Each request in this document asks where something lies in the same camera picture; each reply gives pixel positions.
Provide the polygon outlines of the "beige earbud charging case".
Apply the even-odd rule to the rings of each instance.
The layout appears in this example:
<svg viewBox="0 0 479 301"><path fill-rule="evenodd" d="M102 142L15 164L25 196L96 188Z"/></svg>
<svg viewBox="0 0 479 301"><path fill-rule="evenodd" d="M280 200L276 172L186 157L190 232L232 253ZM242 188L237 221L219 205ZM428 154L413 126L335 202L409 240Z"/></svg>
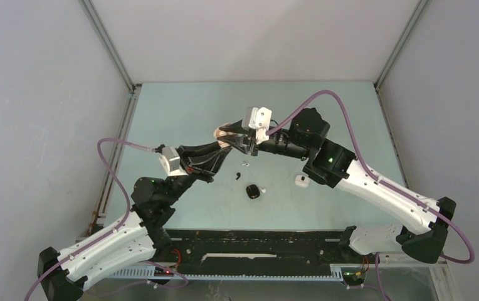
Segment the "beige earbud charging case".
<svg viewBox="0 0 479 301"><path fill-rule="evenodd" d="M220 146L220 148L226 148L226 147L230 147L230 144L227 143L226 141L222 141L221 138L223 138L223 137L233 137L233 136L235 136L235 133L223 131L223 130L217 128L214 131L213 135L214 135L214 138L217 140L217 143Z"/></svg>

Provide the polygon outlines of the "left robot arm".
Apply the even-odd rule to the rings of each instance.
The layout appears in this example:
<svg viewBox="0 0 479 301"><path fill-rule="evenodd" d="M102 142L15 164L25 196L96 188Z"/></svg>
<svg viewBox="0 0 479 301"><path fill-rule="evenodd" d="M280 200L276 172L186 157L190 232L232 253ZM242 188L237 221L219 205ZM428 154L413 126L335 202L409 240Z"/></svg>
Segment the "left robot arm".
<svg viewBox="0 0 479 301"><path fill-rule="evenodd" d="M68 248L48 247L39 254L38 283L48 300L79 300L91 286L119 269L152 257L168 259L172 242L163 226L175 212L173 204L196 181L212 182L232 150L217 141L156 148L123 143L158 153L167 176L138 179L132 194L122 189L127 207L112 224Z"/></svg>

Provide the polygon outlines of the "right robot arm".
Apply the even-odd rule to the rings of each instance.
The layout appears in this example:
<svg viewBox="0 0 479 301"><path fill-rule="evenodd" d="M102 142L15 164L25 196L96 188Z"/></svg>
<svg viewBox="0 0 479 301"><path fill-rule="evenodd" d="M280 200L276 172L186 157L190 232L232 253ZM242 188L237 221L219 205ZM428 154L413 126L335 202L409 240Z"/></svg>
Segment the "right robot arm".
<svg viewBox="0 0 479 301"><path fill-rule="evenodd" d="M256 156L259 151L294 157L307 163L302 171L307 178L356 195L397 219L397 223L377 228L348 226L339 241L341 259L354 262L362 255L377 252L403 252L423 262L436 263L443 253L448 223L456 203L418 196L361 164L351 150L326 138L329 123L315 108L301 110L288 129L271 130L270 110L252 108L245 120L220 126L214 136L223 146Z"/></svg>

